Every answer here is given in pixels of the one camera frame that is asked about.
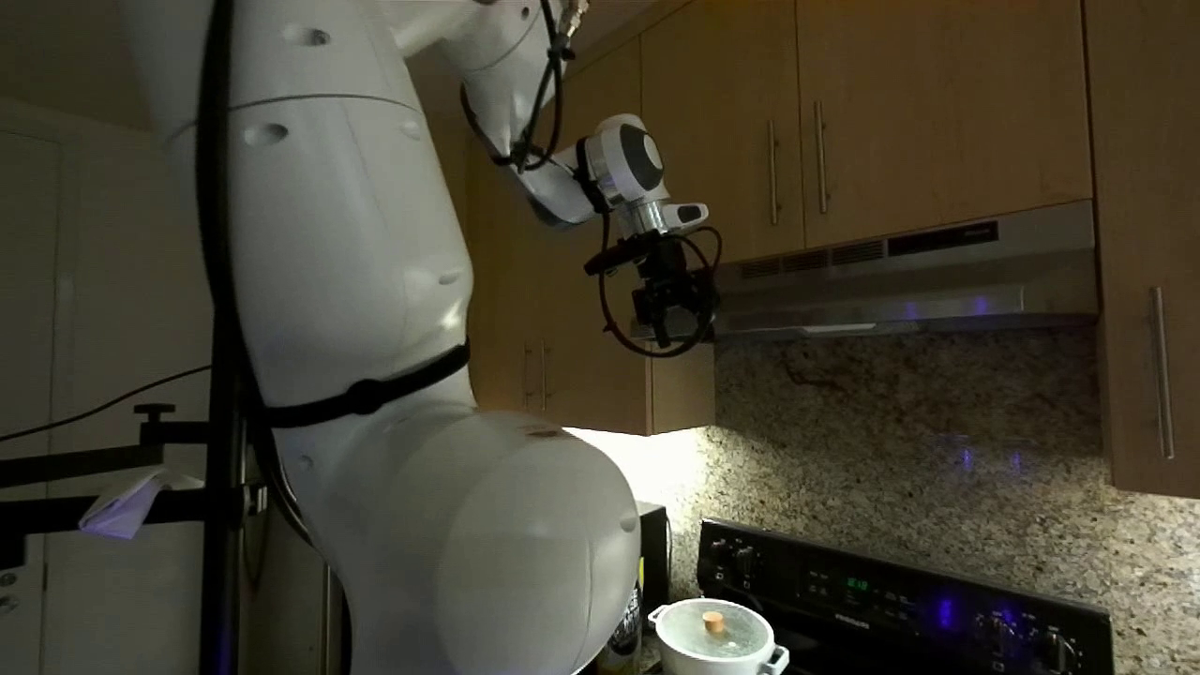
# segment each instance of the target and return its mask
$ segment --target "cabinet door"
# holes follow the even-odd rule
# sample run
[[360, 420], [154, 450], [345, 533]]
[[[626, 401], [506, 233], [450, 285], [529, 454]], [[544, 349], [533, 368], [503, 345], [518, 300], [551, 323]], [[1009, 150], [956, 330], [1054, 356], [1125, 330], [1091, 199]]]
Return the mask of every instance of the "cabinet door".
[[[638, 109], [638, 41], [570, 75], [563, 143], [630, 109]], [[548, 229], [506, 176], [484, 173], [476, 180], [480, 405], [611, 431], [713, 420], [713, 349], [686, 360], [641, 360], [619, 349], [604, 334], [596, 278], [585, 278], [600, 229]], [[615, 319], [630, 319], [630, 281], [630, 274], [611, 278]]]
[[1200, 495], [1200, 4], [1088, 0], [1118, 488]]
[[795, 0], [694, 0], [641, 34], [668, 188], [713, 206], [724, 259], [803, 248]]
[[1091, 195], [1076, 0], [799, 0], [810, 248]]

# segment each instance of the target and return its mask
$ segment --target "kitchen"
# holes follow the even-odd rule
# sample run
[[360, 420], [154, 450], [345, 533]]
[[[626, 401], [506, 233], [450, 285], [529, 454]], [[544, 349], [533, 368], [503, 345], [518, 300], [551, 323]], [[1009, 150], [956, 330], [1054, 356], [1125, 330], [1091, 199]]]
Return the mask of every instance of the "kitchen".
[[[585, 56], [566, 90], [566, 116], [593, 124], [604, 113], [638, 109], [660, 139], [671, 191], [713, 203], [731, 263], [844, 244], [840, 236], [889, 236], [881, 229], [893, 225], [911, 233], [1091, 195], [1091, 158], [1106, 158], [1106, 135], [1088, 146], [1084, 19], [1076, 4], [1016, 4], [1028, 15], [1016, 11], [1024, 23], [1013, 23], [1046, 30], [1024, 30], [1024, 64], [1009, 68], [1035, 68], [1039, 83], [1050, 83], [1043, 90], [1024, 90], [1024, 79], [971, 79], [960, 68], [975, 60], [938, 53], [938, 41], [919, 34], [919, 19], [908, 19], [915, 23], [908, 26], [893, 15], [885, 26], [900, 23], [904, 30], [851, 34], [863, 15], [833, 11], [799, 23], [806, 8], [821, 4], [724, 8], [728, 15], [716, 11], [716, 19], [713, 4], [701, 0], [664, 8]], [[593, 285], [578, 274], [578, 263], [596, 251], [596, 233], [548, 240], [529, 218], [503, 218], [518, 214], [518, 206], [495, 206], [495, 199], [510, 195], [476, 176], [484, 158], [458, 135], [458, 116], [439, 116], [446, 120], [439, 128], [450, 150], [446, 169], [458, 176], [480, 266], [480, 398], [578, 428], [634, 431], [589, 439], [619, 458], [641, 499], [671, 510], [675, 593], [694, 589], [686, 578], [694, 570], [698, 521], [728, 518], [829, 548], [1095, 604], [1114, 619], [1118, 671], [1196, 671], [1200, 578], [1193, 570], [1200, 548], [1193, 518], [1200, 506], [1170, 499], [1196, 495], [1196, 461], [1185, 454], [1189, 416], [1181, 409], [1193, 401], [1196, 375], [1185, 368], [1189, 353], [1174, 349], [1178, 461], [1155, 469], [1159, 383], [1155, 304], [1148, 300], [1151, 285], [1166, 285], [1166, 304], [1174, 308], [1170, 345], [1189, 345], [1196, 326], [1181, 304], [1200, 278], [1181, 255], [1196, 251], [1196, 233], [1185, 229], [1196, 214], [1185, 176], [1189, 161], [1200, 158], [1196, 124], [1189, 124], [1200, 109], [1196, 94], [1181, 86], [1193, 79], [1170, 64], [1181, 56], [1196, 64], [1185, 30], [1196, 26], [1196, 11], [1163, 4], [1159, 23], [1144, 26], [1155, 30], [1144, 45], [1163, 45], [1159, 53], [1118, 53], [1140, 41], [1103, 41], [1103, 30], [1136, 26], [1136, 11], [1118, 19], [1106, 19], [1106, 11], [1118, 11], [1118, 4], [1088, 0], [1088, 49], [1103, 56], [1095, 64], [1144, 56], [1163, 79], [1133, 71], [1099, 79], [1091, 68], [1091, 105], [1106, 86], [1148, 86], [1103, 98], [1110, 113], [1091, 109], [1099, 128], [1114, 124], [1114, 154], [1140, 158], [1136, 165], [1118, 161], [1114, 173], [1103, 165], [1095, 173], [1103, 323], [720, 341], [716, 356], [694, 353], [690, 360], [641, 364], [615, 353], [596, 330]], [[833, 45], [878, 45], [878, 53], [851, 53], [863, 60], [840, 53], [836, 60], [836, 53], [821, 53], [821, 41], [799, 45], [795, 34], [803, 30], [795, 26], [848, 30]], [[1005, 56], [1001, 38], [1016, 26], [986, 26], [998, 30], [990, 41], [960, 23], [956, 41], [941, 49], [994, 45]], [[923, 60], [930, 71], [911, 68], [923, 79], [896, 86], [908, 60]], [[851, 86], [874, 68], [885, 68], [878, 86]], [[998, 101], [1020, 101], [1046, 109], [1031, 120], [964, 116], [956, 105], [941, 105], [964, 79], [994, 90], [964, 90], [953, 98], [956, 105], [994, 101], [979, 109], [998, 109]], [[844, 169], [848, 161], [863, 165], [855, 161], [863, 150], [840, 146], [848, 139], [874, 143], [874, 173]], [[1140, 218], [1140, 225], [1110, 229], [1106, 214]], [[525, 304], [521, 311], [488, 315], [488, 304], [495, 308], [533, 285], [555, 293], [529, 315], [521, 315]]]

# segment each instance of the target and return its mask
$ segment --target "white wall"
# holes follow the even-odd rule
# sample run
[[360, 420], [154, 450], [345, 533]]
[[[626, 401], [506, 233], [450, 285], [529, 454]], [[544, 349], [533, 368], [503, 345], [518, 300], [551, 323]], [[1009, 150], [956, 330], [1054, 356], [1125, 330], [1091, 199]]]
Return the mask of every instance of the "white wall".
[[[206, 364], [199, 248], [150, 135], [0, 101], [0, 319], [0, 431]], [[203, 420], [206, 379], [139, 401]], [[135, 443], [131, 405], [0, 458]], [[203, 469], [195, 450], [169, 465]], [[0, 499], [94, 495], [113, 480]], [[199, 525], [154, 525], [135, 544], [30, 536], [19, 578], [19, 608], [0, 615], [4, 675], [195, 671]]]

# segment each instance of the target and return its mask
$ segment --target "range hood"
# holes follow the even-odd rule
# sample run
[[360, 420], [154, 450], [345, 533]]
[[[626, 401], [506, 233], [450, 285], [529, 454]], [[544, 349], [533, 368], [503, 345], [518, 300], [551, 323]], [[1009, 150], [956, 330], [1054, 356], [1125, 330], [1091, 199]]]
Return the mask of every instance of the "range hood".
[[1046, 326], [1099, 315], [1091, 203], [724, 266], [716, 338]]

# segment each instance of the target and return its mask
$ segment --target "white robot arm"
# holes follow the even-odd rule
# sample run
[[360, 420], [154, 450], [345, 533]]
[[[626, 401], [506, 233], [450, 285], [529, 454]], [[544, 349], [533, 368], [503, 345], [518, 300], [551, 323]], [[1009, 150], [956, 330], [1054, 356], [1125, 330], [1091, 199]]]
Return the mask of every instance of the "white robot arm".
[[[458, 368], [473, 266], [405, 56], [443, 41], [491, 150], [510, 154], [548, 41], [533, 30], [540, 11], [521, 8], [128, 0], [184, 199], [206, 214], [221, 203], [203, 229], [229, 240], [210, 255], [233, 293], [210, 266], [214, 300], [240, 323], [281, 473], [345, 585], [356, 675], [570, 675], [604, 649], [634, 585], [638, 506], [623, 473], [544, 424], [480, 413]], [[206, 60], [210, 19], [229, 30], [221, 101], [199, 98], [203, 68], [221, 64]], [[638, 154], [611, 150], [630, 128], [600, 124], [585, 143], [596, 165], [514, 165], [548, 221], [619, 203], [634, 236], [668, 240], [705, 218], [668, 206], [660, 180], [611, 169], [638, 154], [656, 165], [645, 135]]]

